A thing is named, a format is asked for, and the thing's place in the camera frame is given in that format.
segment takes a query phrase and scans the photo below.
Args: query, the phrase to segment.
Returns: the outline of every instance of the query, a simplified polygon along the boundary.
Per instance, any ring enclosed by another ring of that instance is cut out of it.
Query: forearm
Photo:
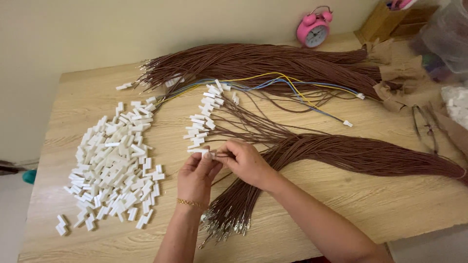
[[[283,176],[276,176],[267,191],[331,262],[373,262],[376,255],[379,259],[386,257],[381,248],[350,221]]]
[[[155,263],[191,263],[195,254],[201,210],[177,204]]]

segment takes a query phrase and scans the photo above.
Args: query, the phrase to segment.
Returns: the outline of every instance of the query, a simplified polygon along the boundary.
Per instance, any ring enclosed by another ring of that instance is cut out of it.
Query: wood grain surface
[[[352,35],[331,37],[321,49],[348,51],[360,47]],[[394,44],[396,61],[411,57],[405,42]],[[79,208],[76,199],[63,190],[70,170],[76,164],[75,152],[83,133],[103,115],[112,116],[117,103],[144,100],[154,95],[141,89],[116,91],[115,87],[136,79],[134,65],[65,73],[60,78],[49,129],[42,149],[24,233],[20,262],[152,262],[175,207],[177,171],[186,160],[182,140],[189,115],[198,112],[203,88],[196,89],[165,104],[155,115],[152,127],[144,133],[145,144],[153,146],[150,156],[161,163],[167,175],[161,186],[155,214],[144,230],[136,222],[121,223],[108,217],[88,232],[85,227],[72,228],[60,237],[55,226],[57,215],[65,214],[76,222]],[[438,97],[437,85],[423,83],[411,97],[424,102]],[[253,105],[241,95],[241,104]],[[354,124],[352,128],[318,113],[293,114],[277,109],[266,101],[259,106],[272,120],[299,125],[334,134],[381,139],[413,150],[425,151],[417,139],[410,109],[395,114],[371,100],[333,99],[323,108]],[[297,104],[286,104],[298,108]],[[465,165],[462,155],[447,138],[435,130],[440,154]],[[299,161],[282,173],[305,191],[342,214],[382,243],[447,228],[468,222],[468,189],[455,180],[441,176],[382,178],[344,171],[316,161]],[[212,189],[212,199],[232,181],[230,176]],[[205,238],[199,235],[198,243]],[[278,262],[319,256],[320,252],[301,232],[286,211],[268,194],[262,193],[253,212],[251,229],[246,236],[232,235],[227,242],[208,243],[197,250],[195,262]]]

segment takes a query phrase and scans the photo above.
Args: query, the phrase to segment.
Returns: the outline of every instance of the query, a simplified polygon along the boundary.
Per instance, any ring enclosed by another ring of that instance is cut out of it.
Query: pink alarm clock
[[[328,11],[315,14],[314,11],[321,7],[327,7]],[[305,47],[316,47],[323,43],[330,32],[329,23],[333,19],[329,6],[319,6],[304,16],[297,27],[297,39]]]

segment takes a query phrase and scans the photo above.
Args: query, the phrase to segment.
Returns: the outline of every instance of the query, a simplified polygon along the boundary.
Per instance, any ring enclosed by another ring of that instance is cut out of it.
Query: woman's right hand
[[[232,152],[234,158],[225,157]],[[244,182],[268,191],[271,181],[281,174],[263,159],[255,147],[249,143],[230,139],[217,149],[215,160],[223,163]]]

